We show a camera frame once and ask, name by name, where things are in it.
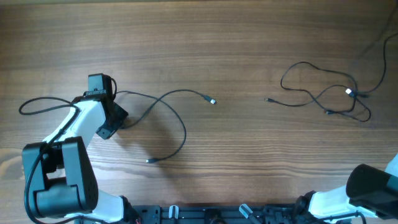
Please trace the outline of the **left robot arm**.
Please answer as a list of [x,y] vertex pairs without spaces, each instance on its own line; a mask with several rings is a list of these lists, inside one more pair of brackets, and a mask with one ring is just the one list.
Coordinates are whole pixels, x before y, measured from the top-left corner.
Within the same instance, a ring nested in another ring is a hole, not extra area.
[[116,82],[103,73],[89,75],[88,91],[64,101],[70,113],[43,141],[22,150],[24,207],[34,223],[139,223],[126,197],[101,191],[86,148],[95,134],[109,139],[128,113],[114,102]]

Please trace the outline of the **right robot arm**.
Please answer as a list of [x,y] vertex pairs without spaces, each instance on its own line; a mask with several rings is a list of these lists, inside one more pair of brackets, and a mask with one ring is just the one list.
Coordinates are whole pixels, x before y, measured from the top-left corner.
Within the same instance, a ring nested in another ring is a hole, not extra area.
[[385,170],[357,166],[347,183],[327,192],[309,192],[297,199],[295,223],[341,223],[353,218],[397,218],[397,157]]

